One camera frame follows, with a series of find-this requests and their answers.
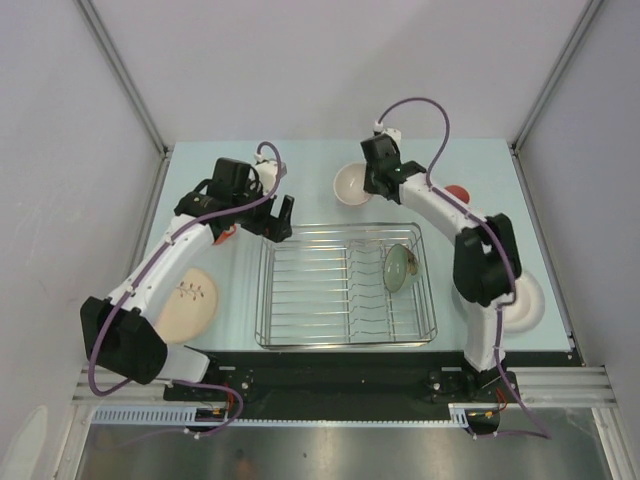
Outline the orange bowl white inside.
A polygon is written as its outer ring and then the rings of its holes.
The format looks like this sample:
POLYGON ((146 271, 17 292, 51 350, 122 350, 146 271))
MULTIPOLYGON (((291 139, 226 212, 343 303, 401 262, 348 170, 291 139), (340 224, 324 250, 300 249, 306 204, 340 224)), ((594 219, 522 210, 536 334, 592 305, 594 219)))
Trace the orange bowl white inside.
POLYGON ((360 206, 372 195, 364 190, 366 166, 351 163, 342 167, 334 177, 333 191, 336 199, 347 206, 360 206))

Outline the orange mug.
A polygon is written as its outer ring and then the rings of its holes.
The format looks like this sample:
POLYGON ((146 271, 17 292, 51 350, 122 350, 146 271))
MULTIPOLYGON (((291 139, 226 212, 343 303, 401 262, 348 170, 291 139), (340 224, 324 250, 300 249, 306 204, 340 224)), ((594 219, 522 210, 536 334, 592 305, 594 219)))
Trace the orange mug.
POLYGON ((232 225, 229 229, 223 231, 214 241, 214 245, 221 245, 237 232, 237 226, 232 225))

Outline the green floral ceramic bowl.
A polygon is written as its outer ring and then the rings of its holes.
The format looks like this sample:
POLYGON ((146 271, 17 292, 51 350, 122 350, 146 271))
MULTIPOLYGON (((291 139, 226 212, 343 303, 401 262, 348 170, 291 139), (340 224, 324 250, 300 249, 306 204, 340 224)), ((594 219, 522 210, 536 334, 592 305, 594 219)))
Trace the green floral ceramic bowl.
POLYGON ((420 273, 418 258, 409 248, 395 244, 388 250, 383 266, 383 282, 390 293, 408 289, 420 278, 420 273))

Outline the white fluted plate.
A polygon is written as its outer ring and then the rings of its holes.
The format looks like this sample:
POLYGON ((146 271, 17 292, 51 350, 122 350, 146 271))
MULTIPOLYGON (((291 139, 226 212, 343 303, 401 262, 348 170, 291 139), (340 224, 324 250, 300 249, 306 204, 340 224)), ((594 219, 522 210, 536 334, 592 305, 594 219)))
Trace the white fluted plate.
MULTIPOLYGON (((545 313, 545 296, 539 281, 524 269, 516 279, 517 300, 504 309, 503 326, 507 336, 519 335, 533 330, 545 313)), ((454 285, 451 298, 456 311, 467 323, 478 323, 483 319, 483 308, 465 300, 454 285)))

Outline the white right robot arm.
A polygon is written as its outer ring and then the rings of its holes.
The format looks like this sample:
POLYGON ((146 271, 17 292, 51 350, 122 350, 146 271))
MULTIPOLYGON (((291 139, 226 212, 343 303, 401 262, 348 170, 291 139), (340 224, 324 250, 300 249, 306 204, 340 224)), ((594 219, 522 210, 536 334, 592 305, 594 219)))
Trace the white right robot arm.
POLYGON ((361 148, 364 190, 419 214, 453 245, 454 286, 480 315, 468 328, 464 357, 473 369, 461 376, 461 388, 469 399, 484 401, 497 389, 491 370, 501 369, 504 359, 503 313, 517 299, 516 280, 522 274, 512 221, 503 213, 475 213, 433 183, 425 167, 402 162, 397 143, 386 133, 363 140, 361 148))

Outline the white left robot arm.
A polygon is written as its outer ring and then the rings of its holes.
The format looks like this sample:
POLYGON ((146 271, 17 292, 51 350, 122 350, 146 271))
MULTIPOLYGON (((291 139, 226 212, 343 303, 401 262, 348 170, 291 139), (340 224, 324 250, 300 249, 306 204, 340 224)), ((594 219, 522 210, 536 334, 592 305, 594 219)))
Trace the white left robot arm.
POLYGON ((154 324, 191 261, 232 226, 271 242, 291 236, 293 197, 285 196, 279 213, 271 213, 286 166, 280 156, 266 159, 257 153, 255 159, 254 164, 217 159, 211 177, 179 200, 151 253, 105 298, 84 301, 80 319, 95 395, 104 393, 95 379, 98 367, 122 376, 125 383, 185 383, 202 400, 219 392, 221 376, 209 368, 209 357, 167 344, 154 324))

